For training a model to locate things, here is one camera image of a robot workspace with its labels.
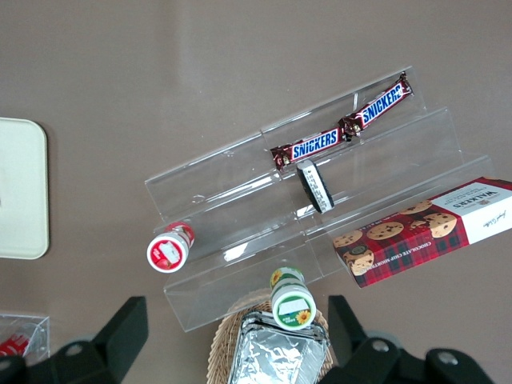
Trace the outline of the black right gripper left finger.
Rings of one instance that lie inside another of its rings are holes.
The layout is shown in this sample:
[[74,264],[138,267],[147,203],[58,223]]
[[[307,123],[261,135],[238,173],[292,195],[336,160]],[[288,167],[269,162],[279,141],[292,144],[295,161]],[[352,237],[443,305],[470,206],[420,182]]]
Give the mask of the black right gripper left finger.
[[21,356],[1,358],[2,383],[120,383],[149,335],[144,296],[129,298],[90,341],[72,342],[28,366]]

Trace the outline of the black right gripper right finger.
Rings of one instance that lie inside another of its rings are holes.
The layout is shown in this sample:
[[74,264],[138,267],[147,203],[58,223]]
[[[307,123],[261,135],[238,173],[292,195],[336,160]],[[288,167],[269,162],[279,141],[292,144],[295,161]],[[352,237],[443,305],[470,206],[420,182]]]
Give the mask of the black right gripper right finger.
[[384,337],[370,337],[342,295],[328,301],[330,342],[338,365],[321,383],[492,383],[468,354],[436,348],[416,358]]

